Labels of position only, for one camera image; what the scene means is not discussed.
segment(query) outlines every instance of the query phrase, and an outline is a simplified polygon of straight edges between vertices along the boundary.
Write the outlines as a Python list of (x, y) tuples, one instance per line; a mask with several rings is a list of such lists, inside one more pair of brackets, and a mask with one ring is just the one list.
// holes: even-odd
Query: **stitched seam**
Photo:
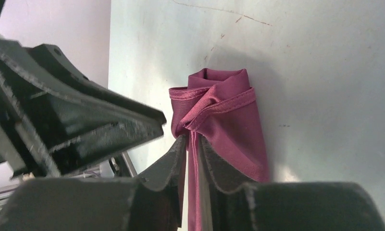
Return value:
[(186, 126), (185, 128), (188, 129), (188, 130), (191, 130), (191, 128), (198, 128), (210, 114), (226, 113), (226, 112), (235, 110), (235, 109), (237, 109), (237, 108), (239, 108), (239, 107), (246, 106), (246, 105), (248, 105), (248, 104), (250, 104), (250, 103), (256, 101), (256, 97), (253, 97), (253, 98), (247, 99), (245, 102), (240, 103), (240, 104), (238, 104), (238, 105), (235, 105), (235, 106), (232, 106), (232, 107), (225, 108), (225, 109), (223, 109), (222, 111), (219, 111), (219, 112), (214, 112), (214, 111), (213, 111), (213, 110), (216, 109), (216, 108), (222, 107), (222, 106), (224, 106), (225, 104), (228, 104), (228, 103), (233, 103), (234, 101), (237, 101), (238, 99), (243, 98), (243, 97), (250, 96), (251, 94), (254, 94), (254, 89), (250, 89), (250, 90), (244, 92), (243, 94), (238, 95), (238, 96), (236, 96), (236, 97), (234, 97), (234, 98), (231, 98), (231, 99), (229, 99), (229, 100), (225, 100), (225, 101), (223, 101), (223, 102), (221, 102), (221, 103), (214, 104), (214, 105), (212, 105), (212, 106), (209, 106), (209, 107), (205, 108), (204, 110), (202, 110), (202, 111), (196, 116), (196, 118), (199, 118), (199, 119), (193, 120), (193, 121), (192, 121), (188, 126)]
[(170, 95), (178, 97), (178, 96), (184, 96), (185, 94), (202, 94), (203, 92), (207, 92), (208, 90), (198, 90), (198, 91), (186, 91), (186, 92), (170, 92)]
[(183, 94), (183, 93), (185, 93), (185, 92), (188, 92), (188, 93), (193, 93), (193, 92), (197, 92), (197, 91), (206, 91), (206, 90), (208, 90), (209, 89), (209, 87), (207, 87), (207, 88), (203, 88), (203, 89), (195, 89), (195, 90), (189, 90), (189, 89), (184, 89), (184, 90), (177, 90), (177, 89), (170, 89), (169, 90), (169, 92), (170, 93), (173, 93), (173, 94)]
[(188, 97), (178, 97), (178, 96), (170, 95), (170, 99), (172, 99), (172, 100), (192, 100), (194, 98), (201, 97), (201, 96), (205, 95), (205, 93), (206, 92), (203, 92), (203, 93), (200, 93), (198, 95), (193, 95), (193, 96), (188, 96)]

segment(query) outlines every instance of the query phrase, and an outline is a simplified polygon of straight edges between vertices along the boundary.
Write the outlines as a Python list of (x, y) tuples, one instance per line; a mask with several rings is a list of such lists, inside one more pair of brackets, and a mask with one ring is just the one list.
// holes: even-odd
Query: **white wall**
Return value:
[[(89, 79), (107, 86), (110, 0), (6, 0), (0, 33), (27, 47), (55, 44)], [(0, 166), (0, 187), (12, 172)]]

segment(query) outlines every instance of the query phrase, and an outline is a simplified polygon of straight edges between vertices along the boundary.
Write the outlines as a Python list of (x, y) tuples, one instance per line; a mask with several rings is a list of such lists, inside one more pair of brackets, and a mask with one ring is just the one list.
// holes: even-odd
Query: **maroon fabric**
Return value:
[(188, 230), (200, 231), (198, 133), (246, 176), (258, 182), (269, 180), (255, 91), (245, 69), (203, 69), (189, 76), (188, 87), (170, 89), (170, 98), (173, 135), (189, 135)]

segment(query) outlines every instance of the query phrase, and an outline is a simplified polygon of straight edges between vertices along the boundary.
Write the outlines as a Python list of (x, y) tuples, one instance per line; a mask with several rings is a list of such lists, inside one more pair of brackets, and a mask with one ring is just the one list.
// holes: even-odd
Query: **scratch mark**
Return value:
[(177, 1), (175, 1), (175, 0), (173, 0), (173, 2), (174, 2), (175, 4), (183, 5), (183, 6), (188, 6), (188, 7), (195, 7), (195, 8), (202, 8), (202, 9), (214, 10), (214, 11), (222, 11), (222, 12), (227, 12), (227, 13), (233, 13), (233, 14), (240, 15), (240, 16), (242, 16), (242, 17), (251, 19), (251, 20), (256, 21), (256, 22), (258, 22), (258, 23), (261, 23), (261, 24), (265, 24), (265, 25), (268, 25), (268, 26), (273, 26), (273, 25), (271, 25), (271, 24), (268, 24), (268, 23), (259, 21), (259, 20), (257, 20), (257, 19), (251, 18), (251, 17), (249, 17), (249, 16), (247, 16), (247, 15), (244, 15), (244, 14), (242, 14), (242, 13), (238, 13), (238, 12), (235, 12), (235, 11), (223, 10), (223, 9), (218, 9), (218, 8), (213, 8), (213, 7), (207, 7), (207, 6), (194, 6), (194, 5), (188, 5), (188, 4), (185, 4), (185, 3), (177, 2)]
[(256, 19), (254, 19), (254, 18), (251, 18), (251, 17), (249, 17), (249, 16), (247, 16), (247, 15), (243, 15), (243, 17), (246, 17), (246, 18), (248, 18), (248, 19), (251, 19), (251, 20), (256, 21), (256, 22), (258, 22), (258, 23), (261, 23), (261, 24), (265, 24), (265, 25), (268, 25), (268, 26), (273, 26), (273, 25), (271, 25), (271, 24), (268, 24), (268, 23), (265, 23), (265, 22), (256, 20)]

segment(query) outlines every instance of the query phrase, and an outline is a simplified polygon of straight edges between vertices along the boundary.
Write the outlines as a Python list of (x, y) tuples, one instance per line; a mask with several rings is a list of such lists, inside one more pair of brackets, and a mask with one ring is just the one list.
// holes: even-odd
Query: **twisted fabric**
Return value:
[(188, 86), (170, 89), (172, 133), (189, 136), (188, 230), (201, 230), (198, 134), (230, 165), (249, 178), (269, 180), (256, 95), (246, 69), (203, 69), (188, 77)]

